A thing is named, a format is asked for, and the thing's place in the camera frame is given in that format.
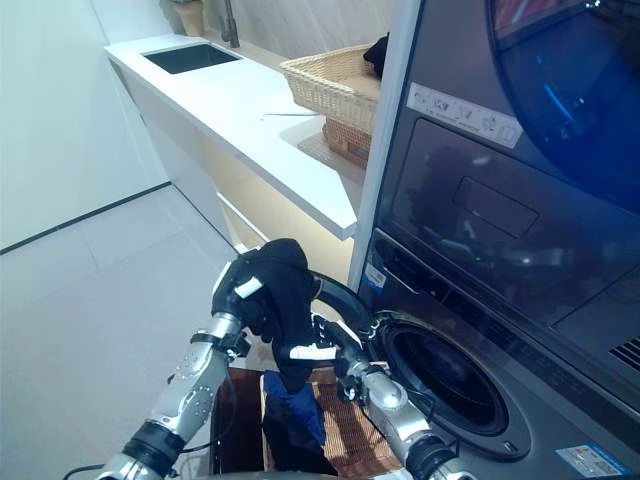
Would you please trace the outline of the robot left hand black white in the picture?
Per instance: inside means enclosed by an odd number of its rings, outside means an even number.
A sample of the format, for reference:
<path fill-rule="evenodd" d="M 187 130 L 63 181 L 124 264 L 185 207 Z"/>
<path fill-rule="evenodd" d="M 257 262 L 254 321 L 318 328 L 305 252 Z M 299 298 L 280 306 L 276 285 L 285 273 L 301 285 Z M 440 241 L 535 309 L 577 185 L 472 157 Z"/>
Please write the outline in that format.
<path fill-rule="evenodd" d="M 225 264 L 214 284 L 211 308 L 211 314 L 231 314 L 256 336 L 263 333 L 266 319 L 265 282 L 254 265 L 258 252 L 249 250 Z"/>

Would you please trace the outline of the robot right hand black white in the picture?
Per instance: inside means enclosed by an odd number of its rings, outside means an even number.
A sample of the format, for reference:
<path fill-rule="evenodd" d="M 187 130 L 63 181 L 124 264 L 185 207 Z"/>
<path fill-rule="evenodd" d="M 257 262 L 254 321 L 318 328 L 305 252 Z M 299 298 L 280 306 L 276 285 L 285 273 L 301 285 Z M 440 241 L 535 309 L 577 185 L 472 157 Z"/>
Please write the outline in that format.
<path fill-rule="evenodd" d="M 352 363 L 365 359 L 359 337 L 343 320 L 328 320 L 313 313 L 311 327 L 310 343 L 285 349 L 290 360 L 320 362 L 344 359 L 349 369 Z"/>

